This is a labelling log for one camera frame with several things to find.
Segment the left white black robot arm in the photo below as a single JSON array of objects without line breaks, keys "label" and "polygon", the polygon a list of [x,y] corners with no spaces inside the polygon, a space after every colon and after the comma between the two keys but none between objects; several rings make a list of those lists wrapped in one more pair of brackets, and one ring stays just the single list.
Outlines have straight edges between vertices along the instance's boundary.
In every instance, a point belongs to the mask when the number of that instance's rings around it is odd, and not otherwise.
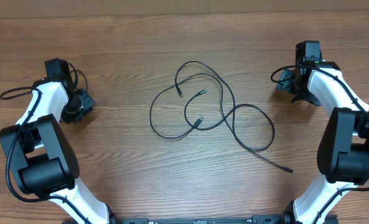
[{"label": "left white black robot arm", "polygon": [[7,187],[22,202],[56,203],[75,223],[118,223],[81,180],[78,159],[59,125],[81,121],[95,102],[77,87],[78,70],[71,63],[54,58],[45,62],[45,69],[46,77],[32,86],[0,95],[2,100],[32,96],[16,124],[0,130]]}]

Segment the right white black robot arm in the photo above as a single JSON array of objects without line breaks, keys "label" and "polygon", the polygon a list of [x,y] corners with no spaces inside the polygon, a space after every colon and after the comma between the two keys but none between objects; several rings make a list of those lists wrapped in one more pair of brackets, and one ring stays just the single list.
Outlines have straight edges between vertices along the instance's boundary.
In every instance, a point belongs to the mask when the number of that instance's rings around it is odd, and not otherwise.
[{"label": "right white black robot arm", "polygon": [[293,101],[322,106],[329,121],[317,150],[319,174],[282,215],[264,223],[338,223],[329,212],[348,192],[369,192],[369,105],[343,79],[335,62],[323,59],[318,41],[296,45],[296,62],[278,69],[276,89]]}]

